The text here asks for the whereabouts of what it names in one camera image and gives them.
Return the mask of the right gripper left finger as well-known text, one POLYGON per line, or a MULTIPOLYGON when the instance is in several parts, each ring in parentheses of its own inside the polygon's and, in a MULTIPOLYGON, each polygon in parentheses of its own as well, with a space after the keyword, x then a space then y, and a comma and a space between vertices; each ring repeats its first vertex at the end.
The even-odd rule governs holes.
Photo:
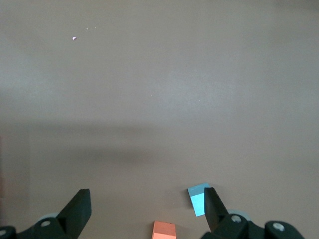
POLYGON ((81 189, 55 217, 47 217, 32 227, 34 239, 77 239, 92 214, 89 189, 81 189))

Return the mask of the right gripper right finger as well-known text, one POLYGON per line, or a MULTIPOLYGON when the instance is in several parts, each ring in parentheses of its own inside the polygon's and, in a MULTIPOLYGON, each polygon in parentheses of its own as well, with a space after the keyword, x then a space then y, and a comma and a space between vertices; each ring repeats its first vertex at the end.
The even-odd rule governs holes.
POLYGON ((214 188, 204 189, 204 212, 210 231, 205 239, 246 239, 248 221, 239 214, 230 214, 214 188))

